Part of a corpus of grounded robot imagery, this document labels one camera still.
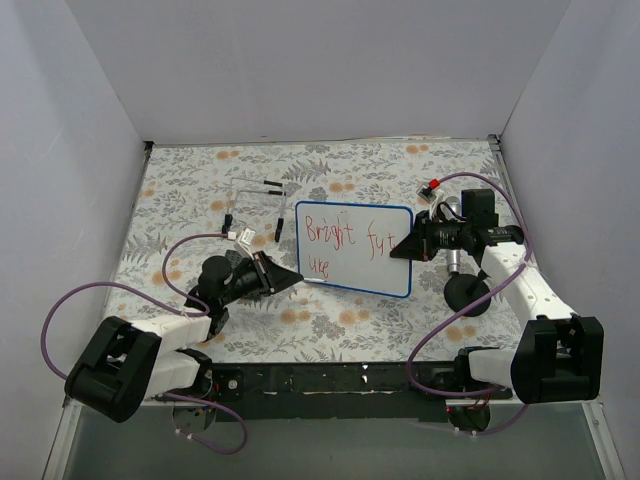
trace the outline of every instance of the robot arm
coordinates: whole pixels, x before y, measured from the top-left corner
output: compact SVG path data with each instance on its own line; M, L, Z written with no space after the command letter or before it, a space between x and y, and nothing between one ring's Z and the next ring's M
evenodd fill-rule
M459 218L462 221L442 215L432 220L429 212L420 212L412 232L391 256L427 261L440 249L462 249L481 268L477 283L488 279L496 286L506 281L524 261L524 239L519 227L498 226L493 191L463 191ZM479 298L459 293L457 310ZM604 338L598 320L578 316L529 264L502 295L522 329L517 348L464 348L456 358L458 375L467 383L512 388L524 403L595 398Z
M240 236L240 254L229 251L203 263L189 295L209 307L207 315L201 304L188 300L184 315L105 319L71 370L66 394L116 422L133 415L143 399L168 391L205 396L212 386L211 360L188 347L220 332L229 318L226 305L273 295L303 280L264 252L251 253L250 235Z

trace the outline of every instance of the gray floor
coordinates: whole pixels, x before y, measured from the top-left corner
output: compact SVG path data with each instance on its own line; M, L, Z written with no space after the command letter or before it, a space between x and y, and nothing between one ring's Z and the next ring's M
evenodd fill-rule
M494 406L493 422L517 408ZM176 435L171 408L145 407L120 425L83 408L64 478L604 478L580 404L533 406L512 428L477 439L421 429L410 419L248 423L247 447L225 457ZM234 423L205 434L228 446L239 436Z

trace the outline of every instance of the red handwritten text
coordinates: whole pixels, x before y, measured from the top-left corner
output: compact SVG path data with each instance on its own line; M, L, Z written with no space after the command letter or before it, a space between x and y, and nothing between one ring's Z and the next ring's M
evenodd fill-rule
M305 216L305 225L307 227L307 236L309 240L312 242L315 241L324 241L324 243L332 242L334 243L333 249L340 250L341 247L344 246L345 240L345 232L347 241L351 245L355 245L356 242L351 238L351 232L353 232L353 228L349 226L347 223L346 226L340 226L340 218L336 218L337 222L334 225L327 224L327 220L325 218L322 219L324 225L317 226L313 224L313 218L309 215Z
M396 244L393 241L393 239L396 238L395 235L388 234L386 238L381 236L380 240L378 240L378 234L371 232L371 227L374 222L375 220L371 220L369 228L367 229L367 237L369 237L369 242L371 243L371 258L369 258L369 261L372 261L375 258L376 253L379 253L381 257L384 256L385 239L388 240L389 251L396 247Z
M321 273L325 280L329 278L329 271L327 270L329 262L325 262L321 258L311 258L311 255L309 255L309 268L316 273Z

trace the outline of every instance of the white backdrop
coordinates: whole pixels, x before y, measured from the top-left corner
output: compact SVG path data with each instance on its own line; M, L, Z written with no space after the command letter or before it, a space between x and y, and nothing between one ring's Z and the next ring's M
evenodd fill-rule
M63 382L40 355L49 308L108 279L142 143L63 0L0 1L0 478L42 476ZM69 371L106 292L64 306L50 351Z
M552 287L605 327L604 413L640 478L640 3L573 0L504 133Z
M157 143L501 133L569 0L67 0Z

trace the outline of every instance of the floral patterned surface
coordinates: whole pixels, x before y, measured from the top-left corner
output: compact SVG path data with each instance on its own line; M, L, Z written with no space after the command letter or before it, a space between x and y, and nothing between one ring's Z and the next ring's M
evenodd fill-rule
M162 280L167 249L196 233L220 231L230 199L230 177L275 180L290 196L279 243L274 242L277 197L247 195L238 200L234 229L257 231L255 250L296 268L295 203L344 201L424 209L418 185L443 175L471 171L500 181L486 142L381 142L154 148L135 208L117 281L179 306L181 298ZM475 179L445 183L445 197L464 188L480 188ZM246 188L256 188L248 183ZM506 203L497 199L503 223L511 222ZM169 278L192 287L200 264L232 248L229 241L195 240L172 257ZM463 272L477 270L466 255ZM199 348L217 362L402 361L418 341L451 311L443 298L445 255L415 263L412 294L390 299L322 285L298 284L261 302L236 302L223 331ZM107 313L149 318L163 311L126 292L113 291ZM461 319L432 340L418 358L448 360L465 345L502 346L519 337L508 304L493 300L478 318Z

